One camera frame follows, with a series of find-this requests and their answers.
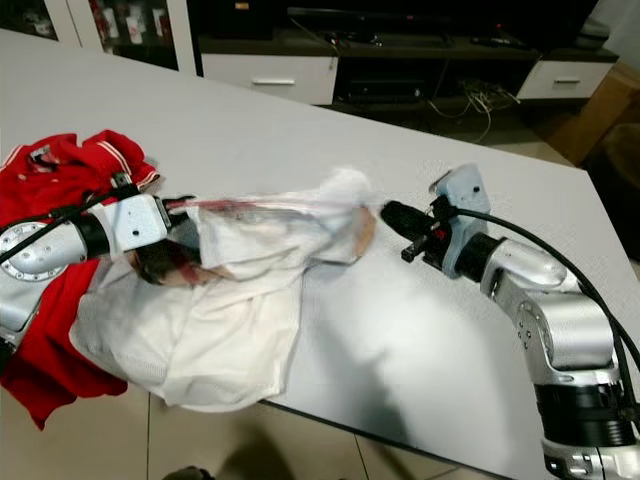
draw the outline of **wall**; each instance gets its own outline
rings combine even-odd
[[[640,70],[640,1],[600,0],[591,16],[611,28],[605,47]]]

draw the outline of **white table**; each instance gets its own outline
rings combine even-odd
[[[493,212],[566,253],[640,338],[638,284],[585,172],[10,32],[0,63],[3,157],[53,133],[111,128],[158,161],[167,196],[309,188],[352,165],[380,198],[426,205],[435,178],[476,162]],[[380,225],[353,267],[309,272],[275,402],[498,475],[546,478],[509,319],[477,285],[402,262],[405,245]]]

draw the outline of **white stripe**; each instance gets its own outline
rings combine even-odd
[[[124,171],[127,172],[129,175],[131,175],[131,169],[129,168],[127,161],[124,159],[122,154],[118,150],[116,150],[116,148],[114,148],[113,145],[111,145],[109,142],[98,142],[98,145],[105,148],[107,151],[109,151],[109,153],[111,153],[111,155],[116,157],[116,160],[120,162],[120,165],[122,165],[122,168],[124,168]]]
[[[9,152],[9,156],[7,157],[7,159],[2,163],[2,166],[0,166],[0,172],[7,168],[9,164],[15,160],[21,148],[22,145],[16,145],[15,147],[13,147],[11,152]]]
[[[155,180],[153,177],[155,177],[156,175],[160,176],[158,172],[156,172],[155,170],[150,172],[146,177],[144,177],[140,182],[138,182],[138,187],[144,187],[148,183],[151,183],[153,180]]]

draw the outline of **black cable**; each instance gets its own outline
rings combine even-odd
[[[0,227],[0,233],[4,233],[7,230],[9,230],[10,228],[15,227],[16,225],[18,225],[20,223],[40,222],[40,221],[46,220],[48,218],[52,218],[51,213],[43,213],[42,215],[34,215],[33,217],[21,218],[20,220],[16,220],[15,222],[7,223],[3,227]]]
[[[311,30],[309,30],[307,27],[305,27],[300,22],[298,22],[295,18],[289,17],[289,20],[291,20],[291,23],[293,23],[296,27],[298,27],[300,30],[302,30],[304,33],[306,33],[307,36],[309,38],[311,38],[312,40],[315,40],[316,42],[318,42],[318,43],[320,43],[322,45],[329,44],[329,46],[333,50],[333,53],[336,54],[336,58],[338,58],[338,59],[340,58],[340,49],[338,48],[337,45],[334,45],[333,43],[331,43],[331,42],[329,42],[327,40],[323,40],[318,35],[316,35]]]
[[[89,200],[86,203],[84,203],[82,205],[79,205],[77,207],[69,207],[68,211],[66,211],[64,214],[60,215],[53,222],[49,223],[47,226],[41,228],[40,230],[37,230],[35,233],[33,233],[30,236],[28,236],[27,238],[25,238],[19,244],[17,244],[14,247],[10,248],[6,252],[0,254],[0,265],[2,265],[4,262],[6,262],[10,258],[12,258],[17,253],[20,253],[20,251],[24,250],[25,248],[27,248],[32,243],[35,243],[38,240],[40,240],[42,237],[44,237],[47,233],[49,233],[54,228],[59,227],[60,225],[62,225],[65,222],[68,222],[69,220],[71,220],[76,215],[80,215],[81,213],[89,210],[91,207],[97,205],[98,203],[103,202],[107,198],[117,197],[118,194],[120,193],[120,191],[123,190],[124,188],[126,188],[126,187],[122,187],[122,188],[111,190],[111,191],[105,193],[104,195],[99,195],[99,196],[97,196],[95,198],[92,198],[91,200]]]
[[[455,217],[456,215],[462,215],[465,217],[473,217],[480,220],[484,220],[486,222],[494,223],[501,227],[504,227],[508,230],[511,230],[518,235],[526,238],[527,240],[535,243],[539,247],[546,250],[549,254],[555,257],[562,265],[564,265],[571,273],[573,273],[578,281],[581,283],[585,293],[595,301],[598,306],[605,313],[607,318],[609,319],[609,323],[611,325],[611,329],[613,331],[613,340],[614,340],[614,348],[616,351],[616,355],[618,357],[618,368],[620,370],[620,377],[622,380],[622,384],[624,386],[625,397],[628,401],[628,406],[636,406],[635,394],[633,391],[633,384],[631,383],[631,375],[629,373],[629,366],[627,364],[627,358],[624,351],[624,347],[621,342],[621,338],[624,341],[626,347],[629,349],[629,353],[633,358],[636,367],[640,370],[640,351],[638,347],[635,345],[629,333],[624,329],[624,327],[620,324],[618,319],[611,313],[609,307],[605,303],[604,299],[596,289],[596,287],[591,283],[591,281],[587,278],[587,276],[582,273],[582,271],[571,262],[567,257],[565,257],[562,253],[556,250],[554,247],[549,245],[547,242],[542,240],[537,235],[531,233],[530,231],[515,225],[507,220],[503,220],[499,217],[494,217],[488,213],[477,212],[475,210],[467,210],[464,208],[456,208],[453,207],[451,217]],[[640,426],[636,423],[636,428],[640,431]]]

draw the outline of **white drawer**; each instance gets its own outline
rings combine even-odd
[[[203,54],[204,77],[313,105],[333,102],[333,57]]]
[[[589,98],[612,66],[612,63],[538,62],[518,98]]]

